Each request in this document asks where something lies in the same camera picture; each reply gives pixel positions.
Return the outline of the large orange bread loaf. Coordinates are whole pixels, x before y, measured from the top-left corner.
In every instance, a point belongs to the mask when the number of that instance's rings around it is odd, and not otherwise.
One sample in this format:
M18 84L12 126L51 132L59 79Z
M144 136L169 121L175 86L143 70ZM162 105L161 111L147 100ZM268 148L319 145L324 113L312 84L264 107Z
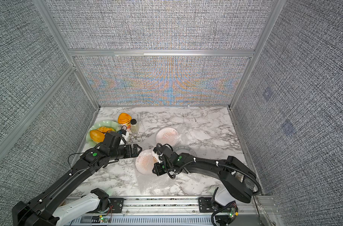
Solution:
M89 132L90 138L95 142L95 143L100 143L104 141L105 134L101 131L98 130L91 130Z

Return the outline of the aluminium cage frame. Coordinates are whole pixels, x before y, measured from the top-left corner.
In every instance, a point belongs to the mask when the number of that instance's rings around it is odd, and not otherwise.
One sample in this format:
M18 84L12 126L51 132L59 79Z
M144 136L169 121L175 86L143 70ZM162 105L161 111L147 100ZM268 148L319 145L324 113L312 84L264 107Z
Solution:
M279 1L0 1L0 202L28 200L97 120L166 125L200 157L244 159L230 116Z

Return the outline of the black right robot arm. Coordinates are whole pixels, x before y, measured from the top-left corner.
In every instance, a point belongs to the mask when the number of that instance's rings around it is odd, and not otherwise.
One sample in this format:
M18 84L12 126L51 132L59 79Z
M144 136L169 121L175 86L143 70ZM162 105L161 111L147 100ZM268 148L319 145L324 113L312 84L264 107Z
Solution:
M195 173L216 178L233 198L244 203L250 203L252 196L262 192L256 174L234 156L225 160L198 158L188 153L178 154L170 145L160 143L153 152L159 160L153 167L153 174L157 176L167 174L175 179L181 173Z

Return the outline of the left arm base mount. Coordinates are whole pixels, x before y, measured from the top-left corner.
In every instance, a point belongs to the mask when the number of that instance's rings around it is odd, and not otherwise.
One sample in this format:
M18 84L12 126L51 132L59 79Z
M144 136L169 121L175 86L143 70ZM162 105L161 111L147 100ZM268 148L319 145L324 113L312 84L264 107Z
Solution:
M96 195L100 200L97 208L90 213L101 213L101 214L111 214L111 213L121 213L124 205L124 198L116 197L110 198L108 193L100 188L91 190L93 195Z

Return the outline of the teal rimmed wrapped plate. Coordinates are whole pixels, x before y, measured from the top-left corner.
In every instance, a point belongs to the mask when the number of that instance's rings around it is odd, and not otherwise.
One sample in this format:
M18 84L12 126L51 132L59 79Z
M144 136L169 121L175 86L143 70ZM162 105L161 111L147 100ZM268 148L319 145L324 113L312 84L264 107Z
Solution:
M187 153L189 155L196 156L196 152L194 151L194 149L188 146L177 146L174 148L174 151L179 155L182 153Z

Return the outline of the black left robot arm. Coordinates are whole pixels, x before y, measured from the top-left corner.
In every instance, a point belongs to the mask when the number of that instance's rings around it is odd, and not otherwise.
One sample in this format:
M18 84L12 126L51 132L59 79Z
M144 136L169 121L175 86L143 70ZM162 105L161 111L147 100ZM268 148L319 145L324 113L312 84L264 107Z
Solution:
M138 157L142 150L137 144L114 148L97 144L82 153L74 166L44 192L27 203L18 202L12 208L13 225L55 226L61 218L54 212L82 182L111 163Z

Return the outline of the orange sunburst dinner plate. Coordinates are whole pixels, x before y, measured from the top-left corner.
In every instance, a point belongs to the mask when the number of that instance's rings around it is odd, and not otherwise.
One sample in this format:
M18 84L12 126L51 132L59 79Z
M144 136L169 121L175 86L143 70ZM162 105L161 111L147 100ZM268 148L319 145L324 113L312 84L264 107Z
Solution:
M143 150L136 158L135 162L136 170L143 175L152 174L154 167L152 149Z

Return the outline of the orange lidded cup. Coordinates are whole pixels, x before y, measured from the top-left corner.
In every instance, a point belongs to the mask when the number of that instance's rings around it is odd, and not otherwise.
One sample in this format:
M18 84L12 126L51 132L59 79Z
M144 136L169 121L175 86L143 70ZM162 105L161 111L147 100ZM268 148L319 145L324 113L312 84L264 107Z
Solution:
M127 130L131 128L131 120L132 117L127 114L127 113L121 113L118 117L117 122L121 125L121 126L126 126Z

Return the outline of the green circuit board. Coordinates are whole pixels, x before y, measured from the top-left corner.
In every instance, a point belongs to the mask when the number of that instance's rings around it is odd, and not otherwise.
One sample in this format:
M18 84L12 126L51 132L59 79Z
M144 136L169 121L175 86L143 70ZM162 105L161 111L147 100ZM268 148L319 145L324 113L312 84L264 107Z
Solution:
M107 216L93 216L91 219L92 224L108 224L110 222L110 218Z

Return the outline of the small orange bread roll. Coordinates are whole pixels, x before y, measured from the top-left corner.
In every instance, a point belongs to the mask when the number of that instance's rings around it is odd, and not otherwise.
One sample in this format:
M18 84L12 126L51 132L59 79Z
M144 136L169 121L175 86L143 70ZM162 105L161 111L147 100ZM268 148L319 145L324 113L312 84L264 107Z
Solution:
M107 133L107 132L111 132L111 131L115 131L113 128L110 128L110 127L105 127L105 126L102 126L102 127L99 127L97 129L97 131L101 132L101 133Z

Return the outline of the light green scalloped plate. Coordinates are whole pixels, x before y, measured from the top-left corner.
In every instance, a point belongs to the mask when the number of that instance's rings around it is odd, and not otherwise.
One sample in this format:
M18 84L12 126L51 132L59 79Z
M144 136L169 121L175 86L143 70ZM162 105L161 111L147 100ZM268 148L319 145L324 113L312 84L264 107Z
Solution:
M96 130L100 127L108 127L113 128L115 131L119 131L121 129L121 125L118 122L112 121L112 120L104 120L96 122L87 132L86 134L86 141L91 146L94 147L96 143L91 139L90 132L92 130Z

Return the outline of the black capped spice jar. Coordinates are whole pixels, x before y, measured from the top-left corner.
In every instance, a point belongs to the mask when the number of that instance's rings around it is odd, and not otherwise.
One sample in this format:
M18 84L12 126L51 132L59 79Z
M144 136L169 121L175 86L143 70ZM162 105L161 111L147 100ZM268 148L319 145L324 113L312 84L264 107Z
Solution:
M137 133L139 131L139 124L136 119L132 119L130 121L130 129L133 133Z

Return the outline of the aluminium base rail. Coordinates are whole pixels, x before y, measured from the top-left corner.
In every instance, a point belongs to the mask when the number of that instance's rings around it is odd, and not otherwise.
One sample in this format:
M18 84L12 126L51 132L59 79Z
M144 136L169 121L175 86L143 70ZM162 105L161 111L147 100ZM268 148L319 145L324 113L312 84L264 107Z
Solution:
M211 213L201 213L201 196L119 196L124 198L121 213L86 213L66 226L210 226ZM281 213L271 196L254 197L250 203L236 202L238 216L233 226L282 226ZM92 224L93 216L107 216L108 224Z

